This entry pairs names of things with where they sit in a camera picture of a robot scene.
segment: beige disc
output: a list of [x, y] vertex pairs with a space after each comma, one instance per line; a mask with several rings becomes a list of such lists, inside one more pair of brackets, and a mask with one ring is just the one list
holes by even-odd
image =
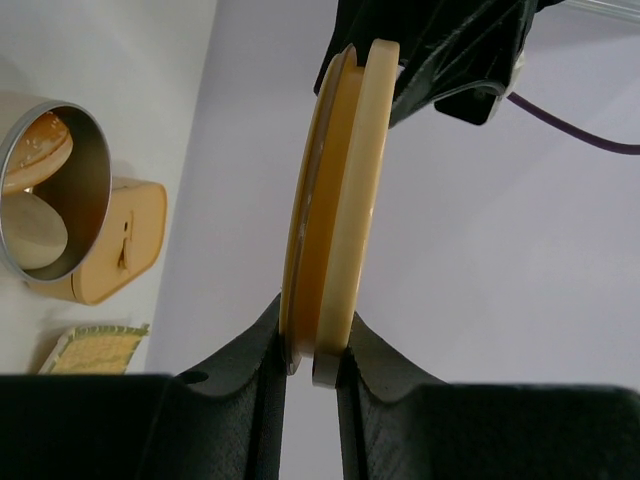
[[311, 123], [289, 231], [280, 332], [289, 373], [314, 356], [334, 386], [355, 311], [389, 124], [399, 46], [376, 40], [366, 67], [331, 62]]
[[46, 267], [64, 252], [68, 240], [64, 221], [41, 198], [26, 192], [4, 195], [0, 216], [7, 249], [21, 269]]

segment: circular disc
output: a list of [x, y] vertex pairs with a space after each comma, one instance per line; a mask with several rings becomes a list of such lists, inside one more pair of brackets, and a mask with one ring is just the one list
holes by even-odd
[[311, 125], [289, 232], [280, 331], [293, 373], [335, 386], [365, 257], [399, 47], [376, 40], [366, 68], [347, 48], [330, 65]]

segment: metal tin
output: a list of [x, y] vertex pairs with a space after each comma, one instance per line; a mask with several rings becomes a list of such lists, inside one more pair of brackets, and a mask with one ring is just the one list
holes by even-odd
[[74, 146], [65, 164], [47, 180], [34, 186], [32, 193], [51, 205], [64, 220], [68, 232], [67, 247], [51, 265], [22, 270], [7, 249], [0, 220], [0, 275], [32, 283], [55, 282], [78, 268], [100, 235], [111, 196], [109, 148], [100, 126], [89, 112], [68, 102], [2, 91], [0, 191], [16, 144], [27, 128], [46, 112], [55, 113], [67, 125]]
[[316, 186], [320, 161], [324, 150], [331, 119], [331, 110], [334, 105], [335, 95], [340, 83], [340, 76], [344, 70], [348, 53], [355, 55], [355, 50], [349, 46], [343, 54], [337, 55], [335, 61], [327, 69], [327, 79], [320, 91], [316, 110], [311, 121], [308, 145], [302, 161], [298, 191], [291, 218], [289, 232], [289, 244], [287, 245], [287, 258], [285, 260], [283, 294], [280, 303], [280, 330], [284, 336], [284, 358], [287, 373], [293, 375], [302, 358], [295, 345], [295, 339], [299, 336], [296, 332], [296, 319], [294, 315], [294, 301], [296, 298], [296, 286], [302, 248], [306, 236], [306, 227], [309, 222], [309, 213], [313, 200], [313, 192]]

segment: small box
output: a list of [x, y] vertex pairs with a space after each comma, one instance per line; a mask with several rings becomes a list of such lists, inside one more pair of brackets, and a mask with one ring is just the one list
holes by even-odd
[[47, 297], [97, 305], [153, 266], [166, 221], [167, 192], [162, 185], [115, 177], [104, 227], [78, 270], [64, 280], [29, 287]]

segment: round metal container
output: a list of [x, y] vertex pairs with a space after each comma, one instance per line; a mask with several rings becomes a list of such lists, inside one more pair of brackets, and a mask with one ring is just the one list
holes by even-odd
[[56, 173], [33, 187], [32, 193], [51, 205], [64, 220], [68, 232], [67, 247], [51, 265], [36, 270], [22, 270], [7, 248], [0, 220], [0, 275], [35, 283], [61, 280], [82, 263], [100, 235], [111, 196], [109, 149], [102, 130], [91, 114], [68, 102], [2, 91], [0, 192], [16, 144], [27, 128], [46, 112], [55, 113], [67, 125], [73, 139], [73, 151]]

